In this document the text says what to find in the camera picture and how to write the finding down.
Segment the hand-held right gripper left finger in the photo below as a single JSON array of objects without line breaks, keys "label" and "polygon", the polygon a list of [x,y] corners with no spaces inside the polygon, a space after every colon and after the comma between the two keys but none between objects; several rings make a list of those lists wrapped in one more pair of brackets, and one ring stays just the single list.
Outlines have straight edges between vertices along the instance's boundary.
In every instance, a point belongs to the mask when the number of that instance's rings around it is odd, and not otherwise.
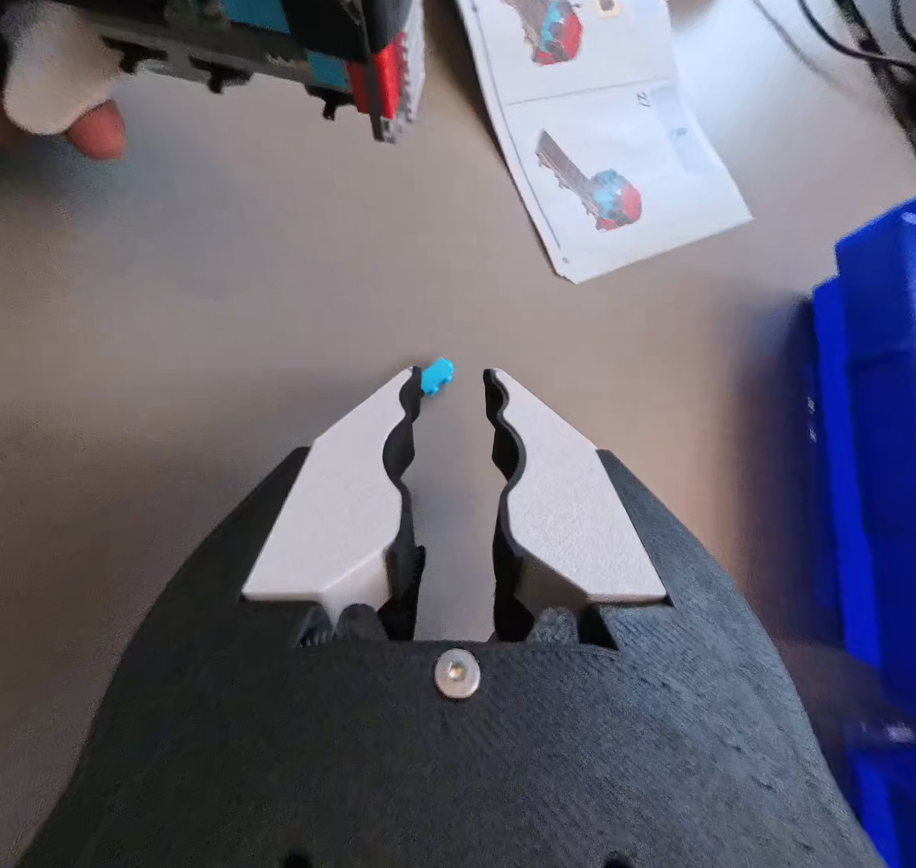
[{"label": "hand-held right gripper left finger", "polygon": [[399,371],[332,424],[304,462],[242,587],[246,601],[319,605],[333,626],[364,605],[411,641],[425,566],[404,474],[415,457],[421,371]]}]

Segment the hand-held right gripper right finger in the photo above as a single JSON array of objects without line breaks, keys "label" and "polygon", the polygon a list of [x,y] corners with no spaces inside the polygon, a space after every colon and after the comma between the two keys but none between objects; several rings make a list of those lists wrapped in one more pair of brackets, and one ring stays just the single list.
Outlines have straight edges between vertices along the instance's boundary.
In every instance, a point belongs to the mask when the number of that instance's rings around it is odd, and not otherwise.
[{"label": "hand-held right gripper right finger", "polygon": [[669,603],[620,498],[607,454],[505,370],[483,374],[491,459],[505,483],[492,557],[494,639],[521,643],[544,618],[611,643],[605,608]]}]

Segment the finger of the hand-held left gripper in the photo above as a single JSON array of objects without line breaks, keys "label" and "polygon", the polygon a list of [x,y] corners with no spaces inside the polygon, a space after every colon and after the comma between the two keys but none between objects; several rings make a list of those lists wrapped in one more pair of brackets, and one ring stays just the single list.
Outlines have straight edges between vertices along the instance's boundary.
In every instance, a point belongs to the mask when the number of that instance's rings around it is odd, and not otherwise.
[{"label": "finger of the hand-held left gripper", "polygon": [[69,130],[103,105],[121,74],[120,60],[88,17],[46,0],[17,0],[2,16],[8,63],[6,117],[35,136]]}]

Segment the multicolour toy brick model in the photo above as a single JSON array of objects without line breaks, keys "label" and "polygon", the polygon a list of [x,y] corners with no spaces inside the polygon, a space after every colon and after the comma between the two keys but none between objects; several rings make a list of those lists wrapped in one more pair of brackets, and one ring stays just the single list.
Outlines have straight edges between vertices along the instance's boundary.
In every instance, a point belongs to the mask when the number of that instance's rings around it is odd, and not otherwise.
[{"label": "multicolour toy brick model", "polygon": [[157,72],[213,94],[257,75],[302,86],[323,117],[353,107],[375,140],[417,118],[425,82],[422,0],[93,0],[124,72]]}]

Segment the person's left hand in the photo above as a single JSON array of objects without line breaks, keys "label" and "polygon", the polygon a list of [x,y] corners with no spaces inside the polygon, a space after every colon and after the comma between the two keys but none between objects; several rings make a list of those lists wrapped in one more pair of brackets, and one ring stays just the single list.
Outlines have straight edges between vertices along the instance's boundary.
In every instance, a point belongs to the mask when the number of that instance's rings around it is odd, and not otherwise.
[{"label": "person's left hand", "polygon": [[122,158],[126,143],[125,121],[114,100],[108,100],[78,118],[65,131],[65,139],[82,155],[101,162]]}]

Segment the blue plastic storage bin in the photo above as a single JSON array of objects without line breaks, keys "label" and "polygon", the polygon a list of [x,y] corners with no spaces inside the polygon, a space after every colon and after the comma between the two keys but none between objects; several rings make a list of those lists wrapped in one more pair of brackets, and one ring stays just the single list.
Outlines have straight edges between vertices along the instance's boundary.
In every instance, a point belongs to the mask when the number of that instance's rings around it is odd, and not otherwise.
[{"label": "blue plastic storage bin", "polygon": [[834,246],[812,291],[810,458],[818,605],[902,711],[853,720],[854,809],[888,866],[914,866],[915,204]]}]

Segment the toy brick instruction booklet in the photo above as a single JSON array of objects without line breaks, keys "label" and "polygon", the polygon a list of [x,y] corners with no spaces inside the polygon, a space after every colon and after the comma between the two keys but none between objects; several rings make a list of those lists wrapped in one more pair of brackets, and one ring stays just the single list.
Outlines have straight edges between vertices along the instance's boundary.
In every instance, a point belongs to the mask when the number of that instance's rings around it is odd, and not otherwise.
[{"label": "toy brick instruction booklet", "polygon": [[681,95],[667,0],[455,0],[555,273],[588,282],[751,221]]}]

